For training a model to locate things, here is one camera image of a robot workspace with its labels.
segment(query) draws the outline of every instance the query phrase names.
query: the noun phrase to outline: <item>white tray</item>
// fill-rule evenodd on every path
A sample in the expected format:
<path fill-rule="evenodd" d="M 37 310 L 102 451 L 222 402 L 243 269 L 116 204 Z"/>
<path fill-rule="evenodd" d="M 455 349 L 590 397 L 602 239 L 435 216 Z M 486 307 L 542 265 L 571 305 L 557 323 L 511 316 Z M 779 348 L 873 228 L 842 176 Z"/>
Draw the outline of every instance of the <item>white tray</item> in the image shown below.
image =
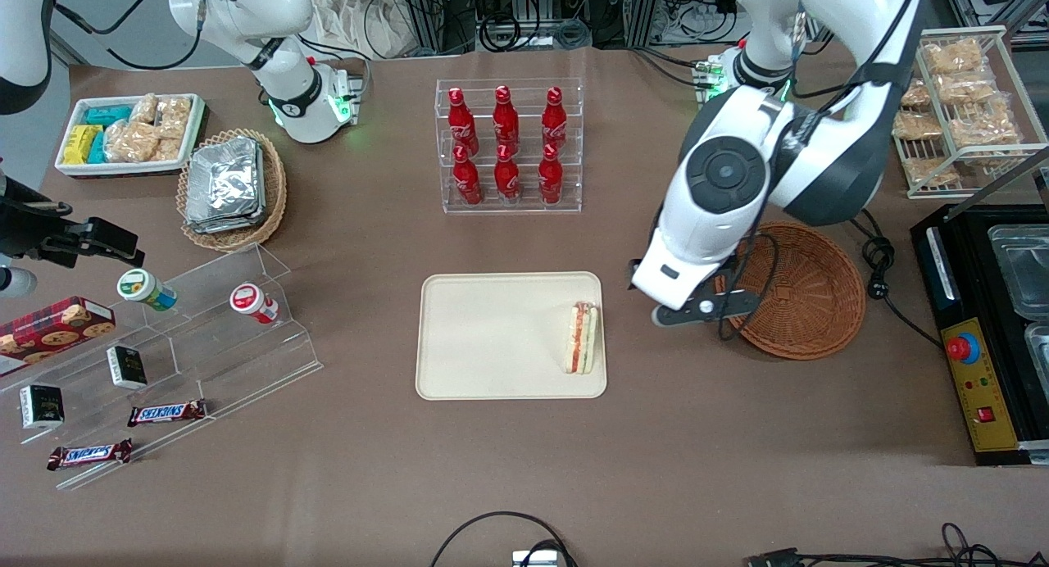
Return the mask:
<path fill-rule="evenodd" d="M 116 95 L 112 97 L 85 97 L 77 101 L 72 107 L 72 114 L 66 123 L 65 133 L 62 135 L 62 145 L 59 146 L 59 153 L 55 156 L 55 169 L 68 175 L 69 178 L 126 178 L 131 175 L 156 175 L 178 174 L 183 163 L 190 159 L 193 146 L 196 145 L 197 131 L 200 129 L 200 122 L 204 118 L 205 102 L 196 93 L 158 93 L 157 95 L 176 95 L 188 97 L 192 105 L 190 107 L 190 118 L 186 124 L 186 133 L 183 134 L 183 146 L 178 150 L 175 159 L 165 159 L 163 161 L 142 161 L 142 163 L 63 163 L 62 153 L 69 143 L 69 134 L 72 127 L 84 124 L 84 114 L 88 108 L 94 107 L 134 107 L 141 95 Z"/>
<path fill-rule="evenodd" d="M 572 306 L 599 308 L 594 369 L 564 372 Z M 437 275 L 423 283 L 423 399 L 591 399 L 607 385 L 601 282 L 592 272 Z"/>

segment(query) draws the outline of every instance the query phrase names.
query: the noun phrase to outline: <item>brown tablecloth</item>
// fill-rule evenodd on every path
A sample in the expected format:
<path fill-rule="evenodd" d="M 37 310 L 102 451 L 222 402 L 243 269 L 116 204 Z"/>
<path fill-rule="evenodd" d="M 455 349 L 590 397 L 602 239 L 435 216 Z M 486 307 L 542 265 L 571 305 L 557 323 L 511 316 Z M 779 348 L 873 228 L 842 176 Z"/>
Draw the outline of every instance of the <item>brown tablecloth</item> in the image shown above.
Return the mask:
<path fill-rule="evenodd" d="M 805 60 L 801 88 L 851 68 L 832 44 Z M 444 215 L 435 80 L 555 74 L 585 79 L 581 215 Z M 870 303 L 847 350 L 813 363 L 720 343 L 712 327 L 651 324 L 652 302 L 624 290 L 625 264 L 644 254 L 695 100 L 625 51 L 379 63 L 360 126 L 313 146 L 279 130 L 248 69 L 71 75 L 74 100 L 199 93 L 213 110 L 209 133 L 245 127 L 274 140 L 290 198 L 266 246 L 292 267 L 287 298 L 325 368 L 73 493 L 56 492 L 45 459 L 8 430 L 0 563 L 424 565 L 456 525 L 494 509 L 549 520 L 584 565 L 736 565 L 785 546 L 928 555 L 944 521 L 1012 559 L 1049 546 L 1049 472 L 971 466 L 942 353 L 881 303 Z M 895 302 L 933 328 L 906 231 L 938 202 L 908 201 L 903 189 L 892 157 L 871 209 L 898 248 Z M 180 234 L 175 178 L 77 182 L 52 171 L 43 190 L 78 217 L 135 231 L 157 276 L 217 256 Z M 862 265 L 851 227 L 822 232 Z M 124 269 L 102 258 L 73 271 L 28 267 L 40 289 L 4 302 L 4 318 L 73 293 L 115 301 Z M 603 396 L 415 394 L 427 276 L 551 269 L 602 280 Z M 444 564 L 505 565 L 540 538 L 526 523 L 479 524 Z"/>

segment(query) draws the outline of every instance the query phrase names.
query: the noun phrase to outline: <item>yellow snack package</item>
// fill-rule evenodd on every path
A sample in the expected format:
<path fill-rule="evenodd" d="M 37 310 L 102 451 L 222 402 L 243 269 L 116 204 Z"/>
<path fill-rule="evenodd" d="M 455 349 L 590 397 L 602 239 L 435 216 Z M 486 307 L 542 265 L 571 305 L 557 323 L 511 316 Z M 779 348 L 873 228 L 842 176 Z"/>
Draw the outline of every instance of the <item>yellow snack package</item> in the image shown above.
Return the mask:
<path fill-rule="evenodd" d="M 102 126 L 74 126 L 69 133 L 69 141 L 62 150 L 63 163 L 82 165 L 87 162 L 94 135 L 102 133 Z"/>

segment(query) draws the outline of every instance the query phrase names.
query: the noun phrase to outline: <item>red label bottle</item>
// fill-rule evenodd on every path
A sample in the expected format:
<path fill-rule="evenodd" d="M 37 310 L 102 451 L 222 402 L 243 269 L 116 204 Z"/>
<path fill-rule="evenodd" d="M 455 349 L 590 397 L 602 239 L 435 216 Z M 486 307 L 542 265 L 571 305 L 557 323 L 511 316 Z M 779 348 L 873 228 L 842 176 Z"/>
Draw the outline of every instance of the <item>red label bottle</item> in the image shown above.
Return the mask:
<path fill-rule="evenodd" d="M 473 115 L 467 107 L 463 97 L 463 90 L 451 88 L 448 90 L 448 100 L 451 109 L 448 111 L 448 126 L 452 130 L 452 138 L 456 145 L 462 145 L 469 152 L 469 156 L 477 155 L 480 145 L 477 141 L 477 130 L 473 124 Z"/>
<path fill-rule="evenodd" d="M 506 145 L 510 149 L 510 155 L 516 156 L 520 149 L 520 127 L 517 124 L 517 109 L 510 102 L 510 88 L 505 85 L 495 88 L 492 123 L 495 126 L 496 145 Z"/>
<path fill-rule="evenodd" d="M 539 194 L 542 194 L 543 204 L 557 204 L 561 201 L 561 179 L 564 171 L 561 161 L 557 159 L 557 148 L 553 143 L 542 148 L 542 160 L 539 161 Z"/>
<path fill-rule="evenodd" d="M 463 195 L 463 200 L 466 204 L 480 204 L 485 200 L 485 194 L 480 190 L 480 179 L 477 178 L 477 167 L 470 160 L 467 149 L 462 145 L 452 149 L 452 156 L 455 157 L 452 175 L 455 176 L 455 187 Z"/>
<path fill-rule="evenodd" d="M 561 107 L 561 88 L 547 90 L 547 109 L 542 111 L 542 144 L 553 145 L 560 152 L 564 146 L 564 127 L 569 116 Z"/>
<path fill-rule="evenodd" d="M 499 145 L 495 150 L 495 187 L 502 197 L 502 204 L 517 204 L 521 197 L 521 187 L 517 179 L 517 163 L 514 155 L 506 145 Z"/>

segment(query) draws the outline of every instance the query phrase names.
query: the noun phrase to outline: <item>round wicker basket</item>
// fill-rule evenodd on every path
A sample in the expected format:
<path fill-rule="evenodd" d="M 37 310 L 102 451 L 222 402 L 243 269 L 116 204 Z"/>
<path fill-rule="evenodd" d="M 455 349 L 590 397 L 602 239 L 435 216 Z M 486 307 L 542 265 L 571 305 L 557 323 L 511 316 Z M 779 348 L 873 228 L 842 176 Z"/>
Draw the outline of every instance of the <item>round wicker basket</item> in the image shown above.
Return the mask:
<path fill-rule="evenodd" d="M 771 222 L 758 228 L 778 243 L 779 262 L 765 301 L 741 335 L 793 361 L 814 361 L 843 349 L 859 332 L 866 310 L 866 291 L 856 266 L 831 239 L 802 224 Z M 738 287 L 761 293 L 772 257 L 771 242 L 757 239 Z M 723 284 L 719 279 L 719 290 L 725 289 Z M 744 320 L 741 315 L 729 322 L 738 328 Z"/>
<path fill-rule="evenodd" d="M 266 209 L 269 209 L 270 213 L 266 215 L 265 221 L 259 224 L 258 227 L 233 228 L 233 231 L 221 231 L 219 234 L 196 234 L 188 224 L 183 224 L 183 234 L 191 242 L 202 246 L 202 248 L 217 249 L 221 250 L 221 253 L 233 253 L 233 250 L 240 249 L 242 246 L 249 245 L 249 243 L 265 242 L 274 234 L 274 231 L 277 231 L 280 220 L 284 217 L 284 208 L 287 204 L 287 178 L 284 175 L 284 163 L 281 163 L 280 156 L 277 155 L 277 149 L 274 149 L 273 143 L 264 134 L 258 133 L 255 130 L 235 128 L 235 130 L 224 130 L 221 133 L 213 135 L 213 137 L 208 137 L 200 145 L 217 145 L 218 143 L 226 143 L 233 137 L 240 137 L 241 135 L 243 137 L 252 137 L 262 146 L 265 200 Z M 175 208 L 178 209 L 179 215 L 183 217 L 186 216 L 186 187 L 188 176 L 189 165 L 187 163 L 184 165 L 183 171 L 178 175 L 178 194 L 175 195 Z"/>

